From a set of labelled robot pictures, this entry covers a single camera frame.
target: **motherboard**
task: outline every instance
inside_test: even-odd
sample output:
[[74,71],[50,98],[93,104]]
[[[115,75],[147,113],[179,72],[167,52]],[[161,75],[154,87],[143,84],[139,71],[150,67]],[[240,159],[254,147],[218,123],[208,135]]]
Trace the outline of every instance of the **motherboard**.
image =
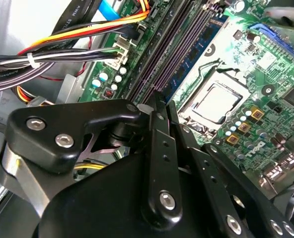
[[[294,182],[294,28],[268,16],[270,0],[221,2],[150,1],[135,40],[106,38],[122,51],[94,65],[80,101],[144,104],[161,91],[200,145],[220,147],[272,197]],[[126,0],[120,15],[135,11]]]

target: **silver screw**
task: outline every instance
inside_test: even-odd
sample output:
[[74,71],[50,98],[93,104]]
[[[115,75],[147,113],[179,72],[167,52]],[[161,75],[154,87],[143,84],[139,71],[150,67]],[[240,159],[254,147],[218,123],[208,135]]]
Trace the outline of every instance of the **silver screw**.
[[29,119],[26,124],[31,130],[43,130],[46,127],[46,124],[38,118]]
[[160,202],[167,210],[173,210],[176,206],[175,199],[167,192],[160,194]]
[[137,108],[135,106],[133,106],[132,104],[127,104],[126,107],[131,112],[136,112],[137,111]]
[[190,132],[190,129],[189,129],[188,127],[186,127],[186,126],[182,126],[182,129],[183,129],[185,132],[187,132],[187,133]]
[[56,144],[63,148],[70,148],[74,144],[74,140],[70,135],[60,134],[56,137]]
[[277,234],[279,234],[280,236],[283,234],[282,228],[279,225],[277,225],[275,221],[271,220],[271,226],[277,232]]
[[242,233],[242,228],[239,222],[233,216],[227,215],[226,222],[228,227],[230,227],[234,233],[236,233],[237,235],[240,235]]
[[161,120],[165,120],[165,118],[160,113],[157,113],[157,117]]
[[217,149],[216,149],[216,147],[214,147],[213,145],[210,145],[210,149],[211,149],[213,152],[215,152],[215,153],[218,152]]
[[283,222],[285,230],[294,237],[294,230],[286,222]]

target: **cpu socket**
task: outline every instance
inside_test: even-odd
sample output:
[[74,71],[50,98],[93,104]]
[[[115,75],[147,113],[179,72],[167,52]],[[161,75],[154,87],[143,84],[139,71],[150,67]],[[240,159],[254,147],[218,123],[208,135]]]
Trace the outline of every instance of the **cpu socket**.
[[248,99],[246,85],[233,78],[234,70],[219,72],[214,67],[179,110],[185,124],[198,132],[213,132],[221,128]]

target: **blue pcie slot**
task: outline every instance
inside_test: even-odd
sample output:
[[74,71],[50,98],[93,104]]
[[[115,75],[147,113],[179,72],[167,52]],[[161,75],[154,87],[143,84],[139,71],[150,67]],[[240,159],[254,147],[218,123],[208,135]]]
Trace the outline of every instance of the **blue pcie slot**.
[[205,29],[202,31],[202,34],[199,36],[198,41],[191,47],[190,53],[186,55],[182,61],[183,63],[178,66],[175,74],[164,87],[162,92],[165,95],[166,102],[169,102],[169,100],[176,93],[183,80],[186,78],[198,59],[205,53],[206,48],[210,45],[213,38],[222,28],[226,20],[227,16],[217,16],[210,20],[209,24],[205,27]]
[[285,41],[283,41],[276,32],[274,32],[272,29],[270,29],[267,25],[262,23],[256,23],[248,27],[250,30],[257,30],[264,35],[266,35],[268,38],[273,40],[275,43],[277,43],[280,47],[282,47],[287,53],[289,53],[291,56],[294,57],[294,49],[287,44]]

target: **black mounting arm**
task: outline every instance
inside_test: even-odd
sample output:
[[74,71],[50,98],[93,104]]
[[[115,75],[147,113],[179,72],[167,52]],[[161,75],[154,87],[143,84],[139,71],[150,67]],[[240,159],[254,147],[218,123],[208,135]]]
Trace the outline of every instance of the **black mounting arm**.
[[[200,148],[173,102],[155,92],[139,108],[111,100],[10,115],[0,182],[38,212],[35,237],[294,237],[289,220],[219,148]],[[130,155],[73,181],[78,160],[119,146]]]

